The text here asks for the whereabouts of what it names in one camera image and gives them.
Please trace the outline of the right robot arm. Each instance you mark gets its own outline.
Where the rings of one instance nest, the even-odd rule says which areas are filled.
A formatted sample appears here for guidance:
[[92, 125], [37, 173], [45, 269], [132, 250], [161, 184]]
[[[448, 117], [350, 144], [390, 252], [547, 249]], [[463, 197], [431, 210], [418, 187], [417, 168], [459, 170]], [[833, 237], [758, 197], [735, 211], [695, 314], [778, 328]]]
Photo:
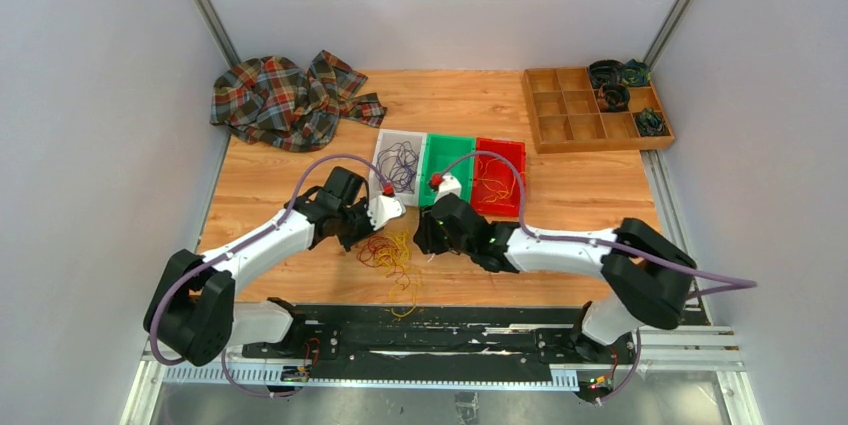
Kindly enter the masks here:
[[491, 273], [550, 271], [604, 280], [610, 294], [583, 306], [569, 336], [574, 353], [587, 362], [642, 326], [676, 329], [696, 268], [640, 219], [590, 232], [531, 229], [516, 221], [489, 222], [452, 194], [420, 211], [413, 241], [425, 254], [465, 255]]

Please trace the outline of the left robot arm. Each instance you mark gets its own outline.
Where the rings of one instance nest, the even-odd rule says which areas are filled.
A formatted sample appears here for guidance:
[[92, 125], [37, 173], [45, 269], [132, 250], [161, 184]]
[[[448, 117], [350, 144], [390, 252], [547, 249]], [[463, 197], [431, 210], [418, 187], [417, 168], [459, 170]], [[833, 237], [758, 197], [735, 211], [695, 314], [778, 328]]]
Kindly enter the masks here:
[[175, 252], [143, 321], [156, 359], [203, 366], [230, 347], [260, 343], [283, 358], [298, 356], [307, 334], [296, 324], [293, 306], [279, 299], [240, 303], [237, 297], [292, 255], [332, 237], [351, 250], [405, 215], [390, 186], [374, 197], [361, 196], [365, 183], [335, 167], [323, 185], [297, 190], [278, 214], [246, 235], [203, 254]]

